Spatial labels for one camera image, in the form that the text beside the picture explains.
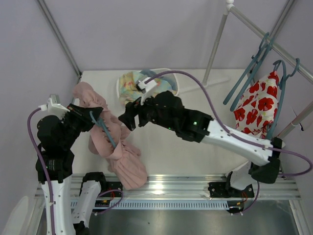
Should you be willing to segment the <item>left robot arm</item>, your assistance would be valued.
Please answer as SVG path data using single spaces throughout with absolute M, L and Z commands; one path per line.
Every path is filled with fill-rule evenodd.
M 98 195 L 107 188 L 102 172 L 87 173 L 82 180 L 74 210 L 70 206 L 70 188 L 74 154 L 71 147 L 82 132 L 90 131 L 102 113 L 102 107 L 83 108 L 68 105 L 62 118 L 48 115 L 37 124 L 36 171 L 45 196 L 47 234 L 88 235 L 89 220 Z

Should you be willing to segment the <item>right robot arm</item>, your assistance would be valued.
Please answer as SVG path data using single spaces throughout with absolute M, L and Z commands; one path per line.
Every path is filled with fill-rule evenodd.
M 127 103 L 118 119 L 133 131 L 135 117 L 139 119 L 139 127 L 151 122 L 174 131 L 185 141 L 216 145 L 245 157 L 248 163 L 227 176 L 225 190 L 229 194 L 243 191 L 254 182 L 273 184 L 278 177 L 281 139 L 258 139 L 232 128 L 226 131 L 212 116 L 186 109 L 181 99 L 170 92 Z

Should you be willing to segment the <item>silver clothes rack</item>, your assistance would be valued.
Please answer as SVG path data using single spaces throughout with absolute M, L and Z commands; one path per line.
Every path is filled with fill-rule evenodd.
M 198 88 L 202 89 L 202 91 L 206 94 L 205 87 L 207 85 L 214 85 L 218 83 L 222 83 L 222 80 L 219 81 L 213 81 L 212 84 L 208 84 L 208 76 L 210 74 L 213 61 L 217 52 L 217 48 L 219 46 L 219 41 L 222 36 L 222 32 L 227 20 L 228 14 L 231 12 L 233 15 L 235 15 L 242 23 L 244 23 L 250 30 L 252 30 L 257 36 L 259 36 L 261 39 L 264 37 L 266 40 L 266 43 L 269 45 L 271 49 L 273 49 L 278 55 L 280 55 L 285 61 L 287 61 L 292 67 L 294 67 L 294 73 L 298 72 L 300 73 L 304 78 L 306 78 L 308 81 L 313 83 L 313 73 L 310 72 L 305 66 L 303 66 L 300 63 L 300 60 L 294 58 L 291 56 L 285 49 L 283 49 L 278 43 L 274 42 L 274 37 L 266 36 L 266 33 L 262 31 L 256 24 L 254 24 L 249 18 L 247 18 L 242 12 L 240 12 L 235 6 L 234 6 L 234 0 L 226 0 L 226 7 L 225 7 L 225 12 L 223 13 L 222 20 L 220 22 L 218 34 L 216 36 L 216 40 L 214 42 L 213 49 L 211 51 L 211 55 L 209 58 L 209 62 L 205 71 L 204 78 L 202 82 L 197 80 L 196 78 L 192 77 L 190 74 L 187 74 L 187 77 L 191 78 L 194 80 L 197 85 L 195 87 L 188 87 L 185 90 L 181 90 L 181 92 L 188 92 L 188 91 L 193 91 Z M 286 128 L 278 135 L 278 137 L 285 137 L 287 136 L 300 122 L 302 122 L 308 115 L 310 115 L 313 112 L 313 102 L 311 102 L 292 122 L 290 122 Z M 303 172 L 298 172 L 298 173 L 282 173 L 280 174 L 281 176 L 300 176 L 309 173 L 313 169 L 313 163 L 311 162 L 310 159 L 308 159 L 305 156 L 302 156 L 300 154 L 297 154 L 295 152 L 288 152 L 288 151 L 283 151 L 280 150 L 281 152 L 287 153 L 289 155 L 294 155 L 297 157 L 300 157 L 304 159 L 308 164 L 309 168 Z

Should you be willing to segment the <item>aluminium mounting rail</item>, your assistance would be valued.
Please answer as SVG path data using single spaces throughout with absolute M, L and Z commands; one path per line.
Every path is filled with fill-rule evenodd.
M 224 182 L 224 175 L 178 176 L 157 174 L 148 177 L 139 189 L 125 190 L 124 200 L 198 200 L 210 199 L 210 182 Z M 279 178 L 274 184 L 260 184 L 259 200 L 300 200 L 294 180 Z

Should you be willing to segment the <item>blue garment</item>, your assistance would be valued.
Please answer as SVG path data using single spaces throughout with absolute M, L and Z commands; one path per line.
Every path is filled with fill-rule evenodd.
M 161 72 L 166 71 L 167 69 L 155 69 L 155 70 L 148 70 L 148 69 L 144 69 L 141 70 L 140 73 L 147 76 L 147 77 L 152 77 L 156 74 L 159 74 Z M 177 91 L 178 90 L 178 84 L 177 84 L 177 80 L 174 74 L 166 74 L 163 75 L 161 77 L 159 77 L 161 80 L 167 81 L 171 87 L 172 90 Z

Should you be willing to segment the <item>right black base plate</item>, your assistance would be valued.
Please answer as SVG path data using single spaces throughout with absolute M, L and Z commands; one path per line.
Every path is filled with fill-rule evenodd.
M 208 191 L 212 198 L 240 198 L 240 197 L 254 197 L 254 190 L 252 184 L 245 189 L 232 188 L 227 182 L 210 182 L 208 184 Z

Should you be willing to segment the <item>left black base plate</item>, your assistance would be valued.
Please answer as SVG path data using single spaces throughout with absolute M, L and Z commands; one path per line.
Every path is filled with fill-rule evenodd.
M 122 191 L 123 190 L 123 185 L 121 182 L 107 182 L 107 188 L 106 191 L 113 190 L 110 193 L 107 193 L 104 195 L 104 197 L 109 197 L 111 199 L 114 198 L 120 198 L 121 197 L 121 192 L 118 190 Z

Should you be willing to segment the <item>pink skirt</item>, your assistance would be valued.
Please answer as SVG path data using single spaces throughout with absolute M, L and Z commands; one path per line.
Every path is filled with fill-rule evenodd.
M 108 108 L 106 100 L 90 84 L 80 82 L 74 87 L 73 97 L 79 99 L 79 106 L 84 108 L 103 108 L 96 120 L 103 121 L 108 132 L 97 125 L 90 130 L 89 150 L 106 159 L 108 170 L 117 175 L 127 190 L 142 187 L 147 181 L 147 171 L 142 163 L 140 150 L 126 138 L 131 133 L 122 125 Z

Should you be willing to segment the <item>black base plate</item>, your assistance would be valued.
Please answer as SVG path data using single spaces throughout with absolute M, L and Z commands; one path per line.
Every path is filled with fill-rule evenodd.
M 118 190 L 122 191 L 123 190 L 123 185 L 121 182 L 107 182 L 107 188 L 106 191 L 113 190 L 110 193 L 107 193 L 104 195 L 104 197 L 109 197 L 111 199 L 114 198 L 120 198 L 121 197 L 121 192 Z
M 245 189 L 232 188 L 227 182 L 210 182 L 208 184 L 208 191 L 212 198 L 240 198 L 240 197 L 254 197 L 254 190 L 252 184 Z

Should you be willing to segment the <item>red poppy floral garment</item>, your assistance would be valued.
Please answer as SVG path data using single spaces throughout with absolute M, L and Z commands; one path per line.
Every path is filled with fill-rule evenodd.
M 233 111 L 236 130 L 266 138 L 278 110 L 278 82 L 277 72 L 272 71 L 243 93 L 237 109 Z

